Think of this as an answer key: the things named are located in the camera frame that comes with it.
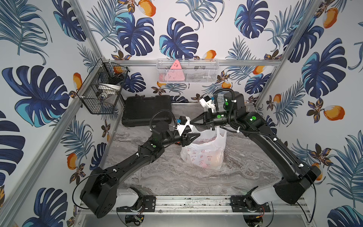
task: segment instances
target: black mounting plate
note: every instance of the black mounting plate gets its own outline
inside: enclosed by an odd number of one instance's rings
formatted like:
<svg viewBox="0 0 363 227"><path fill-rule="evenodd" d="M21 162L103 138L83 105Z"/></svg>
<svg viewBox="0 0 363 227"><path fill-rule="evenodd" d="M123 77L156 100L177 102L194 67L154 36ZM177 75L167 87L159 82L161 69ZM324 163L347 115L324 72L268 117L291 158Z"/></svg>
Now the black mounting plate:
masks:
<svg viewBox="0 0 363 227"><path fill-rule="evenodd" d="M231 200L231 207L233 212L245 212L245 213L254 213L254 212L260 212L263 213L265 209L265 213L271 212L270 206L268 203L262 204L257 210L249 210L246 207L241 206L241 201L245 199L245 196L240 195L232 195Z"/></svg>
<svg viewBox="0 0 363 227"><path fill-rule="evenodd" d="M156 197L153 195L144 195L142 198L141 210L137 212L154 212ZM117 212L135 212L134 207L118 207Z"/></svg>

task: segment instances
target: black toolbox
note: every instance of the black toolbox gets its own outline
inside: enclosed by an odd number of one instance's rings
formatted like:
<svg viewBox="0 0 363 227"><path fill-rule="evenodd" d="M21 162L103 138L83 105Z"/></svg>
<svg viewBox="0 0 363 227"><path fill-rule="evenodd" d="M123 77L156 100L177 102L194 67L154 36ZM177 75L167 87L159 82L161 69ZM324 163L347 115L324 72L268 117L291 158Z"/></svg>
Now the black toolbox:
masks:
<svg viewBox="0 0 363 227"><path fill-rule="evenodd" d="M149 125L151 117L162 109L171 110L170 96L128 97L123 110L122 124L126 127ZM168 112L162 112L154 118L152 124L155 125L159 121L166 121L170 124L171 120Z"/></svg>

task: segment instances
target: plastic bag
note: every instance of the plastic bag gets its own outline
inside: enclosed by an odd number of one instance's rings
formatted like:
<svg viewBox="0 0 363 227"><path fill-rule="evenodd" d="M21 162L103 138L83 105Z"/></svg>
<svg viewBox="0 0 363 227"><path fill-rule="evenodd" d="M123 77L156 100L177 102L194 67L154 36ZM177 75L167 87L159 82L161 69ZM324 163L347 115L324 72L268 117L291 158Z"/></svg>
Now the plastic bag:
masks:
<svg viewBox="0 0 363 227"><path fill-rule="evenodd" d="M226 147L227 131L216 127L194 133L200 136L190 145L182 147L180 157L187 163L192 163L206 169L218 170L223 163L224 148Z"/></svg>

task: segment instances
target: marble table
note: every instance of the marble table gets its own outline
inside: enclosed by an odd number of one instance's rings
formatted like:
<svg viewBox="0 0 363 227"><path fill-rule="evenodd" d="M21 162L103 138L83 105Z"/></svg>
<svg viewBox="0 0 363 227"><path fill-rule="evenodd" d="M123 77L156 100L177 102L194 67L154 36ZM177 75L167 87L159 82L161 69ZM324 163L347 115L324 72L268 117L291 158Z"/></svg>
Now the marble table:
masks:
<svg viewBox="0 0 363 227"><path fill-rule="evenodd" d="M172 111L176 118L194 118L203 109L199 105L173 105ZM120 122L103 167L113 166L135 153L150 135L148 126L125 127ZM276 165L242 133L227 133L219 170L185 163L180 151L181 146L169 146L159 159L135 172L119 188L134 186L155 195L239 195L281 178Z"/></svg>

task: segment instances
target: gray basket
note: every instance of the gray basket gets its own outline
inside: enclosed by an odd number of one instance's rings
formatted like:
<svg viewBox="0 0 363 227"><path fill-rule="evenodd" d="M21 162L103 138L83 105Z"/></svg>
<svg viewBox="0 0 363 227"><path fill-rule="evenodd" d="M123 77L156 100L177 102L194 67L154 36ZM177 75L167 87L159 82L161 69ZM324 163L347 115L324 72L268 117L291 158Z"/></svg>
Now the gray basket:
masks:
<svg viewBox="0 0 363 227"><path fill-rule="evenodd" d="M178 59L182 69L170 69L176 59L158 59L159 82L164 84L213 84L219 69L216 59Z"/></svg>

